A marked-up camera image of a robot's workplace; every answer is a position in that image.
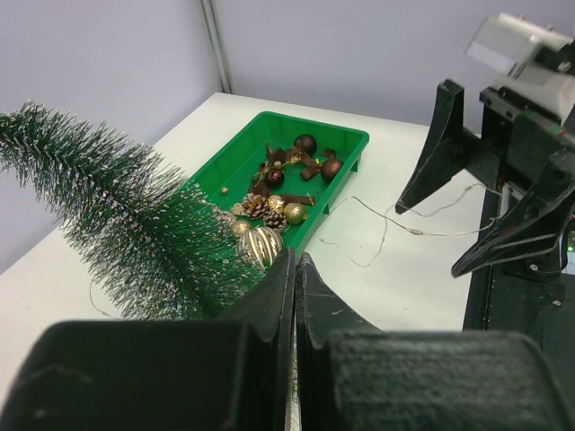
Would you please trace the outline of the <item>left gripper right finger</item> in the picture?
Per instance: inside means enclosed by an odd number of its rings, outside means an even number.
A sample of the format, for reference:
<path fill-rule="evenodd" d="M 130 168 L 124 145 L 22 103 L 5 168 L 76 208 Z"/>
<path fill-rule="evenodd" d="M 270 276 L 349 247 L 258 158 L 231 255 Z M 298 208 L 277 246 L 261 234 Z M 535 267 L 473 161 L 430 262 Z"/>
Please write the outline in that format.
<path fill-rule="evenodd" d="M 571 430 L 574 411 L 541 349 L 501 331 L 383 331 L 303 254 L 296 350 L 304 430 Z"/>

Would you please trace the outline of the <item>small green christmas tree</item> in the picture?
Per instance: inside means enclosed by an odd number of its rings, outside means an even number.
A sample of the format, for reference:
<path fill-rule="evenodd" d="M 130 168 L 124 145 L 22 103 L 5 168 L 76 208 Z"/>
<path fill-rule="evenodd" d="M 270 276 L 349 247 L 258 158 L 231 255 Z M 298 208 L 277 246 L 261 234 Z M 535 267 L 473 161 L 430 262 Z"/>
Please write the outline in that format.
<path fill-rule="evenodd" d="M 32 185 L 126 318 L 213 318 L 263 277 L 200 186 L 118 130 L 28 101 L 1 117 L 1 167 Z"/>

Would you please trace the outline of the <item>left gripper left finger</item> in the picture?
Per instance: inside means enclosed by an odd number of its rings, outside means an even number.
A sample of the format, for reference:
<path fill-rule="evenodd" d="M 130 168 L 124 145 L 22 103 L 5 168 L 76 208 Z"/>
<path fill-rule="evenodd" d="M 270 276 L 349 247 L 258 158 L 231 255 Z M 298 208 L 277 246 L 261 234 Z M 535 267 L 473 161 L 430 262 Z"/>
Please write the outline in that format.
<path fill-rule="evenodd" d="M 282 430 L 290 421 L 296 254 L 215 319 L 65 321 L 33 345 L 4 430 Z"/>

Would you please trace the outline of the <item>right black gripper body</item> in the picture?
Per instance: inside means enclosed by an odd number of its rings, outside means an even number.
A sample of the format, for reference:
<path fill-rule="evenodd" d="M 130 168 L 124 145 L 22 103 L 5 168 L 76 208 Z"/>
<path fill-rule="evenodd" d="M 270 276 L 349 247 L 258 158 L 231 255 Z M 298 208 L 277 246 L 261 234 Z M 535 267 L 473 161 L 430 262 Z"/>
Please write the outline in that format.
<path fill-rule="evenodd" d="M 497 175 L 489 189 L 499 192 L 499 213 L 481 232 L 478 241 L 519 200 L 539 176 L 551 154 L 561 150 L 574 153 L 574 136 L 545 109 L 508 89 L 487 88 L 480 94 L 484 105 L 482 144 L 495 157 Z M 568 263 L 568 238 L 574 213 L 558 246 L 551 252 L 518 259 L 541 277 L 561 272 Z"/>

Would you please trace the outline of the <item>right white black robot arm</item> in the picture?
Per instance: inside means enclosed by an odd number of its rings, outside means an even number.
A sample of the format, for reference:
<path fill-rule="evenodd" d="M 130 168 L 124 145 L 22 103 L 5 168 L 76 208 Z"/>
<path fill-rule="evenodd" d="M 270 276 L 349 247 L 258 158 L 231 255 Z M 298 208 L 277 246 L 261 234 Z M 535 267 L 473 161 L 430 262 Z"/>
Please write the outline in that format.
<path fill-rule="evenodd" d="M 574 138 L 557 115 L 508 88 L 480 94 L 482 131 L 464 126 L 464 88 L 438 85 L 420 158 L 395 210 L 413 210 L 468 172 L 485 187 L 477 241 L 453 265 L 471 284 L 467 330 L 510 330 L 541 342 L 544 310 L 572 326 L 574 278 L 565 271 L 574 229 Z"/>

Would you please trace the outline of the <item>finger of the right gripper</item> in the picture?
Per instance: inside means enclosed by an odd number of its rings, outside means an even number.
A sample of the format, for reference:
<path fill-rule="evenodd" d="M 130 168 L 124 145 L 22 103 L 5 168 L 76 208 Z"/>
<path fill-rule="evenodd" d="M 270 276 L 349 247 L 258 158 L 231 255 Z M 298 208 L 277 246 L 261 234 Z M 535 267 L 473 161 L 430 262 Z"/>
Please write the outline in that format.
<path fill-rule="evenodd" d="M 524 197 L 452 267 L 453 277 L 553 251 L 574 213 L 574 153 L 551 154 Z"/>
<path fill-rule="evenodd" d="M 437 87 L 427 137 L 395 212 L 401 215 L 415 208 L 463 170 L 485 182 L 487 154 L 481 139 L 464 127 L 464 87 L 446 79 Z"/>

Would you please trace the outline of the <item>pine cone ornament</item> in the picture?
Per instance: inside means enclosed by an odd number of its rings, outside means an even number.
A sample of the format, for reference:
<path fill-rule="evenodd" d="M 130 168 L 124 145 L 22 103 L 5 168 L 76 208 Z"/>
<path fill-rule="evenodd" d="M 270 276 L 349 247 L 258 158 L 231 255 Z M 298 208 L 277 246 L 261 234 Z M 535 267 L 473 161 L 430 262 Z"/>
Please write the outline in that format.
<path fill-rule="evenodd" d="M 241 206 L 246 216 L 251 219 L 259 219 L 268 211 L 268 200 L 263 195 L 248 193 L 243 198 Z"/>

